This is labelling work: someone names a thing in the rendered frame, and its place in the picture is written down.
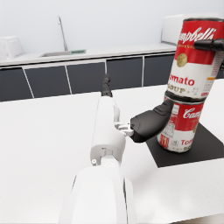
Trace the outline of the dark grey kitchen cabinet unit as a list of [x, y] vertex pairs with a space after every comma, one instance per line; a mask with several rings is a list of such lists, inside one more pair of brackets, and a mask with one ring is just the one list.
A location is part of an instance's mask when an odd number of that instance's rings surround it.
[[0, 102], [98, 92], [105, 74], [110, 75], [113, 89], [164, 85], [175, 50], [160, 44], [146, 52], [0, 66]]

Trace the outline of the silver kitchen faucet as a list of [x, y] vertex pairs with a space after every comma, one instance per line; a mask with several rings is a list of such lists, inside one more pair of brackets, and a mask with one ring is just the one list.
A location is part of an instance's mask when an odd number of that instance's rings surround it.
[[58, 20], [58, 25], [60, 26], [61, 33], [62, 33], [64, 49], [65, 49], [65, 51], [68, 51], [68, 48], [67, 48], [67, 42], [66, 42], [66, 40], [65, 40], [65, 34], [64, 34], [64, 30], [63, 30], [63, 25], [62, 25], [61, 18], [60, 18], [59, 15], [57, 16], [57, 20]]

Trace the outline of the pale air fryer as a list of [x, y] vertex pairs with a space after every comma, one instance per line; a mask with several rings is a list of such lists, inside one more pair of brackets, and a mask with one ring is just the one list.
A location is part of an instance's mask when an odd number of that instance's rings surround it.
[[217, 18], [218, 12], [190, 13], [167, 16], [164, 18], [162, 29], [162, 41], [176, 45], [182, 29], [183, 21], [186, 18]]

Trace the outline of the red Campbell's tomato soup can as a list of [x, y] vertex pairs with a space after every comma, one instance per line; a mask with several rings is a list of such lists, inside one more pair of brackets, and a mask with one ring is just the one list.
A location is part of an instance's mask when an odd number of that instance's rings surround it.
[[204, 102], [183, 103], [175, 101], [171, 117], [157, 136], [158, 143], [168, 151], [182, 153], [192, 147]]
[[224, 52], [195, 49], [193, 44], [202, 39], [224, 39], [224, 20], [184, 20], [167, 84], [167, 93], [172, 97], [183, 98], [186, 102], [208, 97], [224, 60]]

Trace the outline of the white toaster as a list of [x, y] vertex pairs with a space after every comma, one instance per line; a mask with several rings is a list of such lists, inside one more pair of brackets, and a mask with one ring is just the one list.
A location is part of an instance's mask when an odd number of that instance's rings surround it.
[[0, 38], [0, 60], [13, 60], [24, 53], [17, 36]]

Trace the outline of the dark grey square mat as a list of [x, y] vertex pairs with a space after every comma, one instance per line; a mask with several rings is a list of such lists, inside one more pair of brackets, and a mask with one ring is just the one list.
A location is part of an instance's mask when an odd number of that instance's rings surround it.
[[224, 157], [223, 142], [202, 124], [199, 124], [192, 142], [192, 148], [187, 152], [176, 153], [165, 150], [158, 144], [155, 137], [146, 143], [158, 167], [182, 165]]

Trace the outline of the steel kitchen sink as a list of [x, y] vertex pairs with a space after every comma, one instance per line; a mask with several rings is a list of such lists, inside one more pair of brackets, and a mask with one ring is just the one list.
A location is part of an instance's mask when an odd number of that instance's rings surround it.
[[63, 56], [63, 55], [71, 55], [71, 51], [63, 51], [63, 52], [46, 52], [39, 57], [54, 57], [54, 56]]

